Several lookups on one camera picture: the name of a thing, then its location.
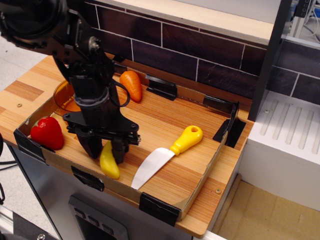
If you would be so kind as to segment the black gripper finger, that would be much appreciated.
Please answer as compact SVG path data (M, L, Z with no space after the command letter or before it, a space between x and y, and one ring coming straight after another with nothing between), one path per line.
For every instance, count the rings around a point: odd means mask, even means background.
M116 164L121 164L129 151L129 142L123 138L115 137L111 141L111 150Z
M76 129L75 134L79 143L86 153L93 159L96 159L102 150L102 139L97 137L92 130L82 131Z

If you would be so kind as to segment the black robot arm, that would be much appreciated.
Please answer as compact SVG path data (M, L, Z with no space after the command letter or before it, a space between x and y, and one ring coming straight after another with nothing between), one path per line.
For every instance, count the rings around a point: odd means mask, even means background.
M67 130L92 158L109 140L115 161L122 163L129 146L140 142L139 126L121 114L114 62L86 20L64 0L3 0L0 32L19 48L53 57L80 108L64 114Z

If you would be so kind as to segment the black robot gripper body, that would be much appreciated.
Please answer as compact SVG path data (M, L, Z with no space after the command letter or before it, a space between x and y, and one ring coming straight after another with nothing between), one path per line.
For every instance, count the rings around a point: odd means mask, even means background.
M139 125L122 115L111 100L96 105L82 105L80 111L63 115L68 131L73 134L98 137L105 140L121 138L131 145L141 141Z

